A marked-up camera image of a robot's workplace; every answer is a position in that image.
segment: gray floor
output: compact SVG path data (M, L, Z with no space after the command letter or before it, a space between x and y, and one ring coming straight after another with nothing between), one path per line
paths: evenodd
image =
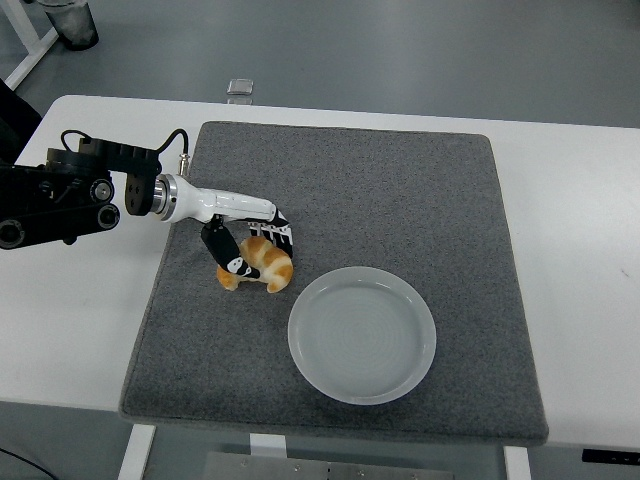
M89 3L100 43L85 52L54 45L17 90L42 114L68 94L226 102L230 79L251 78L255 105L640 128L638 0ZM39 6L27 9L46 32ZM0 75L23 55L0 14ZM129 428L104 412L0 404L0 447L65 480L116 478ZM206 451L246 453L247 442L160 429L147 478L198 478ZM291 442L307 458L424 468L469 452ZM486 468L499 458L474 452ZM581 465L577 449L536 449L531 457L534 480L640 476L631 467ZM45 478L7 458L0 467L2 478ZM476 478L491 476L480 472Z

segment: croissant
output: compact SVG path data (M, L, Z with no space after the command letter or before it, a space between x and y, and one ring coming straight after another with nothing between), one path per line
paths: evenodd
M264 237L249 237L240 244L240 255L260 272L259 278L247 278L230 273L218 266L216 276L227 290L235 290L244 281L263 282L267 292L276 293L286 287L293 276L293 263L284 250Z

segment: gray mat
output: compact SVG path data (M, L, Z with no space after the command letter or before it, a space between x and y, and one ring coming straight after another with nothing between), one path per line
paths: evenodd
M545 441L487 138L211 122L190 181L274 202L293 225L294 278L275 295L264 284L227 292L201 224L173 226L125 381L124 417L377 440ZM248 236L244 223L232 231L238 241ZM298 295L318 276L353 265L405 279L436 323L431 370L385 405L324 396L289 353Z

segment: cable connector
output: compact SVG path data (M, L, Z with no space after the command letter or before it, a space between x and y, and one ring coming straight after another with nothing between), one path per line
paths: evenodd
M187 173L189 173L189 154L181 153L180 165L178 166L178 175L180 175L181 177L186 177Z

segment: metal bracket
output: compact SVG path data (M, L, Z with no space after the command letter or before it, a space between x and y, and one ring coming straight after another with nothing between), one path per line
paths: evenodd
M450 472L210 452L203 480L453 480Z

